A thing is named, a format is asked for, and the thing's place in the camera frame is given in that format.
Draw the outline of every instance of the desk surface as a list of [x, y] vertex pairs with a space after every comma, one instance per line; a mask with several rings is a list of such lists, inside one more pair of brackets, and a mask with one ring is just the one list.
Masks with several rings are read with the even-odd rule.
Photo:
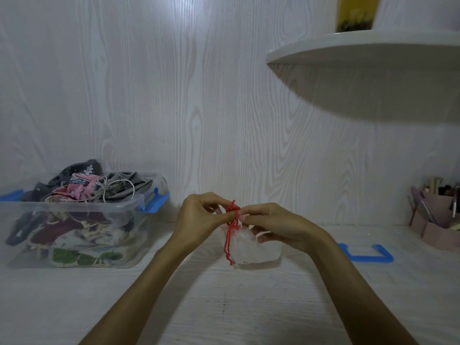
[[[8, 225], [3, 223], [2, 231]], [[141, 273], [170, 236], [135, 267], [21, 269], [0, 250], [0, 343], [77, 344]], [[460, 340], [460, 250], [442, 252], [407, 227], [326, 226], [353, 254], [382, 244], [390, 264], [356, 263], [372, 288], [420, 344]], [[310, 258], [285, 247], [277, 264], [233, 268], [211, 236], [185, 260], [155, 305], [139, 344], [350, 344]]]

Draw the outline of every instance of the left hand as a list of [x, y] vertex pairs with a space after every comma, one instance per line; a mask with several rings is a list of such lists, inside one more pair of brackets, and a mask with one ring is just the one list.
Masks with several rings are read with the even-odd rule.
[[189, 195], [180, 208], [176, 228], [169, 239], [170, 243], [191, 253], [217, 227], [235, 220], [235, 211], [222, 214], [219, 208], [219, 205], [227, 207], [230, 203], [231, 201], [213, 192]]

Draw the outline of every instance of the blue handle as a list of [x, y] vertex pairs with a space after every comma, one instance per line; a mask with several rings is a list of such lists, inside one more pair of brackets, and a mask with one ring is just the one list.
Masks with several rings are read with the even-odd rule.
[[156, 213], [158, 212], [158, 209], [160, 209], [160, 207], [163, 206], [163, 203], [165, 203], [166, 200], [169, 198], [169, 191], [166, 195], [160, 195], [158, 193], [158, 188], [155, 188], [153, 192], [155, 193], [155, 196], [150, 200], [149, 203], [147, 203], [145, 208], [139, 206], [139, 210], [141, 212]]
[[372, 255], [351, 255], [348, 252], [348, 246], [346, 244], [338, 243], [338, 245], [351, 261], [360, 261], [362, 263], [391, 263], [395, 260], [393, 255], [391, 255], [388, 250], [383, 248], [382, 245], [372, 246], [373, 249], [383, 255], [382, 257]]
[[9, 194], [0, 196], [0, 202], [18, 202], [21, 200], [23, 193], [24, 190], [22, 189], [10, 192]]

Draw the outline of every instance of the plastic bag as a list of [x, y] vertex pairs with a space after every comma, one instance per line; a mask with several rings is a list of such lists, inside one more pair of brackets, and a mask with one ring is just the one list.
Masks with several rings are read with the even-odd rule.
[[[229, 226], [224, 224], [219, 227], [219, 238], [226, 250], [227, 232]], [[230, 229], [230, 244], [228, 246], [227, 260], [233, 264], [255, 264], [277, 260], [281, 255], [282, 243], [269, 241], [258, 243], [256, 236], [249, 227], [238, 223], [238, 229]]]

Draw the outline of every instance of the forearm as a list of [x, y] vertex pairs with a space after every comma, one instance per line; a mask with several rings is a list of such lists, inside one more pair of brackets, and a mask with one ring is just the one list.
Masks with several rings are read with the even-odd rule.
[[188, 252], [168, 242], [80, 345], [135, 344], [165, 284]]
[[354, 345], [417, 344], [328, 233], [310, 256]]

